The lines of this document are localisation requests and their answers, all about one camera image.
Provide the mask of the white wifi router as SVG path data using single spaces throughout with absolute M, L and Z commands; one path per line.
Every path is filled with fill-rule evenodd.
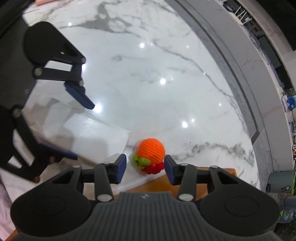
M 253 18 L 245 8 L 239 6 L 234 12 L 234 19 L 237 21 L 238 24 L 243 26 L 251 21 Z

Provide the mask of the white long box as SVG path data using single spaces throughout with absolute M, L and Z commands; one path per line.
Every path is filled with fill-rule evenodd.
M 123 153 L 130 135 L 93 116 L 66 92 L 61 82 L 38 81 L 23 112 L 37 138 L 92 163 Z

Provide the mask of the grey trash bin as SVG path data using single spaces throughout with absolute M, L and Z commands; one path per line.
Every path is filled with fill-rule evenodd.
M 295 170 L 270 173 L 267 181 L 268 193 L 295 193 Z

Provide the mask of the orange cardboard shoe box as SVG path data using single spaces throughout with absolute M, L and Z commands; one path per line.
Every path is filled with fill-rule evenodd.
M 198 167 L 198 170 L 208 170 L 205 167 Z M 230 173 L 231 175 L 237 177 L 237 173 L 235 169 L 228 169 L 225 168 L 225 171 Z M 147 193 L 147 192 L 168 192 L 170 191 L 173 197 L 177 197 L 179 186 L 173 186 L 170 184 L 168 178 L 163 175 L 157 179 L 151 180 L 143 185 L 137 186 L 130 190 L 126 190 L 125 192 L 138 192 L 138 193 Z M 207 185 L 206 184 L 197 184 L 197 191 L 196 191 L 196 201 L 201 200 L 208 194 Z M 14 240 L 15 237 L 18 235 L 18 232 L 15 230 L 6 240 Z

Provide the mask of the water bottle jug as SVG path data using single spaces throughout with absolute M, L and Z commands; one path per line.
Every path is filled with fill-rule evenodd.
M 280 212 L 279 223 L 290 223 L 295 220 L 296 209 L 295 207 L 284 207 Z

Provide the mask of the white tv console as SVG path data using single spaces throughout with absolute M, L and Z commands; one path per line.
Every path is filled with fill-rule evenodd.
M 270 65 L 253 44 L 247 30 L 220 3 L 191 1 L 191 5 L 226 45 L 242 71 L 265 127 L 274 169 L 292 170 L 290 128 Z

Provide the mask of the orange crochet fruit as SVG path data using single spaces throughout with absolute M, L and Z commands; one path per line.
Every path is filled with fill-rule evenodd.
M 159 140 L 147 138 L 138 145 L 132 164 L 148 175 L 155 175 L 164 169 L 165 155 L 165 147 Z

